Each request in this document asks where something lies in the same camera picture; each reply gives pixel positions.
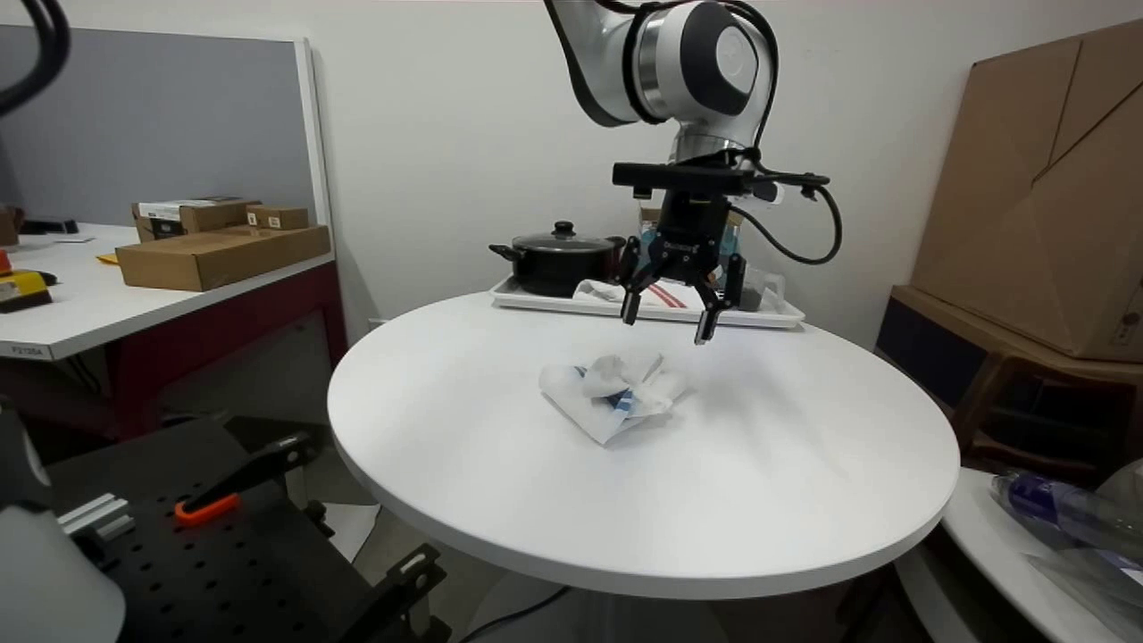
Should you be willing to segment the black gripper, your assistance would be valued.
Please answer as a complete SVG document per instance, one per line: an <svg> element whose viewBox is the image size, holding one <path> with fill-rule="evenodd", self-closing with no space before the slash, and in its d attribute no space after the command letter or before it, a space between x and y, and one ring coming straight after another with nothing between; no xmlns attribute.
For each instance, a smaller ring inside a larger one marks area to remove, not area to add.
<svg viewBox="0 0 1143 643"><path fill-rule="evenodd" d="M668 189L661 218L650 232L647 261L657 275L700 282L700 343L707 343L718 329L718 318L743 300L747 261L736 254L736 243L729 239L725 196ZM643 264L643 239L629 236L618 254L625 325L639 318L639 296L650 286L650 268Z"/></svg>

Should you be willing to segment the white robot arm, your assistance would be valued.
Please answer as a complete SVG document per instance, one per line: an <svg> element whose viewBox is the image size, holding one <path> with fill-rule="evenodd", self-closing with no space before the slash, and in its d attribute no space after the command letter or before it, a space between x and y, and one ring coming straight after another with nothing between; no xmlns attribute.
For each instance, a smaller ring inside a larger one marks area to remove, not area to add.
<svg viewBox="0 0 1143 643"><path fill-rule="evenodd" d="M729 246L729 200L775 182L754 168L779 75L768 21L747 0L543 0L579 107L604 129L675 121L664 164L618 161L614 186L664 193L657 225L625 243L622 318L657 279L700 293L697 339L739 304L747 261Z"/></svg>

